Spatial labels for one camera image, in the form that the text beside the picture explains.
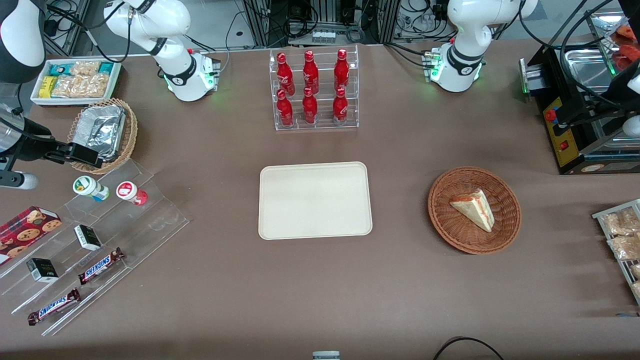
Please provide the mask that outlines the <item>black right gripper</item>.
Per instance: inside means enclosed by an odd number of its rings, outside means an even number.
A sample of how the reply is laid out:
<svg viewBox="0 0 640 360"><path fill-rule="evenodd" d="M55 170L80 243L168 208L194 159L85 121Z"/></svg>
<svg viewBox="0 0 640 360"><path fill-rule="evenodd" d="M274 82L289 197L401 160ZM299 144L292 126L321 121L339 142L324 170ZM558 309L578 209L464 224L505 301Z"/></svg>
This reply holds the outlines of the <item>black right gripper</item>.
<svg viewBox="0 0 640 360"><path fill-rule="evenodd" d="M25 120L23 131L34 137L41 136L45 139L38 140L22 135L14 151L14 157L17 160L30 162L47 155L49 161L58 164L78 162L85 166L102 167L102 159L98 157L98 152L75 142L56 143L51 131L39 123Z"/></svg>

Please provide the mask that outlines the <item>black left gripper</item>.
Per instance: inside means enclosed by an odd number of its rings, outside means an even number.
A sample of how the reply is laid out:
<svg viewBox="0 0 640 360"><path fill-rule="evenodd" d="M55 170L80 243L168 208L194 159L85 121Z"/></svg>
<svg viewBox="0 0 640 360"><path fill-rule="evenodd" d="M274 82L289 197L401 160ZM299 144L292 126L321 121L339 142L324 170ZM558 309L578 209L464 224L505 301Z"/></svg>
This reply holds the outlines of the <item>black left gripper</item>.
<svg viewBox="0 0 640 360"><path fill-rule="evenodd" d="M567 102L555 109L558 126L574 126L590 122L592 118L608 110L603 102Z"/></svg>

